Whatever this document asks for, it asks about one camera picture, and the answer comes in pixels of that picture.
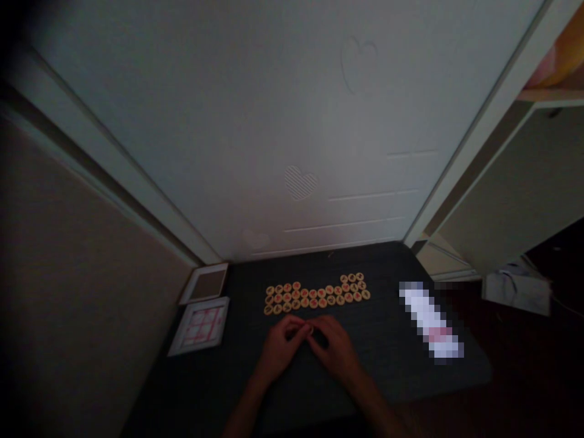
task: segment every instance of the heart emboss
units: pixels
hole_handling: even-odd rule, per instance
[[[296,166],[288,166],[284,173],[284,182],[288,193],[295,201],[308,198],[318,186],[318,178],[312,173],[304,175]]]
[[[243,240],[251,249],[262,249],[269,245],[269,235],[254,233],[252,230],[246,229],[242,233]]]
[[[356,94],[375,86],[377,46],[373,41],[360,43],[354,36],[341,49],[341,70],[347,89]]]

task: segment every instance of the black table mat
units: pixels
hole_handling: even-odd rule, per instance
[[[339,285],[341,274],[362,272],[371,299],[326,309],[293,311],[301,318],[329,313],[351,337],[363,366],[390,402],[486,383],[491,367],[475,339],[437,292],[432,293],[465,343],[465,357],[436,365],[400,303],[400,281],[431,279],[412,252],[390,242],[231,266],[224,294],[231,298],[223,342],[213,349],[167,358],[180,309],[160,357],[122,436],[218,436],[260,356],[270,326],[283,314],[263,314],[265,289],[300,281],[302,287]],[[304,344],[264,400],[255,432],[273,433],[323,422],[356,409]]]

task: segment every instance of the hand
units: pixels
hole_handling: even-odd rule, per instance
[[[327,349],[323,349],[312,336],[309,336],[307,341],[316,357],[333,377],[345,387],[349,387],[366,375],[349,335],[333,316],[319,316],[308,320],[307,323],[319,329],[328,339]]]
[[[298,347],[312,330],[303,319],[294,315],[284,316],[270,328],[254,376],[270,385],[288,367]]]

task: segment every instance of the white door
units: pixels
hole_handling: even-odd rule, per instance
[[[403,239],[541,3],[76,0],[33,44],[243,261]]]

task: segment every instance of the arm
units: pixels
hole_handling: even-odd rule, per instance
[[[380,437],[408,437],[400,419],[395,415],[373,379],[361,366],[351,340],[339,322],[330,315],[308,321],[328,339],[323,349],[312,336],[310,348],[324,367],[345,387]]]
[[[231,413],[223,438],[247,438],[251,435],[263,396],[269,386],[288,367],[298,347],[312,328],[293,315],[286,315],[269,330],[255,371],[248,380],[243,395]],[[288,341],[287,337],[295,335]]]

